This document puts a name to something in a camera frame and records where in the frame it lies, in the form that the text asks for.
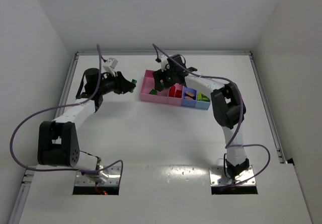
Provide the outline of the green lego brick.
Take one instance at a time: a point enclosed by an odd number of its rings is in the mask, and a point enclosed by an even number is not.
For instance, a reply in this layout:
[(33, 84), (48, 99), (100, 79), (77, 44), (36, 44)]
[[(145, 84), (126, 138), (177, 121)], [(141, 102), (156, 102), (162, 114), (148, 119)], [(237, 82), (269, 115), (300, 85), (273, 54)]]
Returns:
[(149, 92), (150, 95), (157, 95), (157, 91), (152, 89), (150, 92)]
[(131, 93), (133, 93), (133, 92), (134, 92), (134, 89), (136, 88), (137, 80), (132, 79), (131, 83), (132, 83), (134, 86), (133, 86), (133, 88), (131, 89), (131, 91), (130, 91), (130, 92), (131, 92)]

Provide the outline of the yellow-green long lego brick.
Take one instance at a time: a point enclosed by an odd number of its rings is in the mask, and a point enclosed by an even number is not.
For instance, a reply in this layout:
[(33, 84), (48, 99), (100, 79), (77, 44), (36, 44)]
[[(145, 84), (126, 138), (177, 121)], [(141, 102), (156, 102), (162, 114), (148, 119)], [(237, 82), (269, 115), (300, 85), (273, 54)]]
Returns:
[(206, 97), (204, 94), (202, 94), (201, 92), (199, 92), (197, 94), (197, 101), (210, 102), (210, 99)]

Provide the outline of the red lego brick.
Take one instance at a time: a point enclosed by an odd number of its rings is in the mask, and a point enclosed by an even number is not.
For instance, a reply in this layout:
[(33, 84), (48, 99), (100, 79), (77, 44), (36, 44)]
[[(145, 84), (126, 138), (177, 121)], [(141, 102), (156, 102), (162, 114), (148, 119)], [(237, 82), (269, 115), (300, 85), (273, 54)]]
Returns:
[(172, 86), (169, 90), (169, 97), (175, 97), (176, 87)]
[(182, 98), (182, 90), (176, 90), (175, 92), (175, 98)]

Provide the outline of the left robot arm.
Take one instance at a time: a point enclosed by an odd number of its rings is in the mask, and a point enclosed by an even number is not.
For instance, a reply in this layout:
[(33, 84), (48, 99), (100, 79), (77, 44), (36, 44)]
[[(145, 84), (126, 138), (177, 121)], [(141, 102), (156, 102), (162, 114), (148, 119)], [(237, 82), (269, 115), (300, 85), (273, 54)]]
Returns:
[(103, 170), (101, 159), (79, 149), (77, 130), (98, 111), (105, 94), (132, 93), (135, 87), (136, 80), (128, 81), (120, 71), (101, 73), (97, 68), (86, 69), (72, 107), (54, 120), (40, 124), (38, 163), (52, 166), (55, 171), (58, 167), (66, 167), (88, 175), (99, 175)]

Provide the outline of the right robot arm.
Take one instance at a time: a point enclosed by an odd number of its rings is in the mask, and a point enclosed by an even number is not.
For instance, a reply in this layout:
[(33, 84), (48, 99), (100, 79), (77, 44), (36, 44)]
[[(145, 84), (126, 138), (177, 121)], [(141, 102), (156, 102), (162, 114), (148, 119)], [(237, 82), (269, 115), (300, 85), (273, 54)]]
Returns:
[(235, 180), (236, 176), (250, 166), (241, 132), (246, 107), (240, 99), (240, 92), (233, 83), (224, 84), (203, 76), (193, 67), (186, 68), (182, 59), (179, 54), (156, 58), (160, 69), (153, 73), (154, 89), (162, 91), (181, 84), (196, 90), (211, 101), (213, 116), (222, 127), (225, 138), (224, 173), (227, 178)]

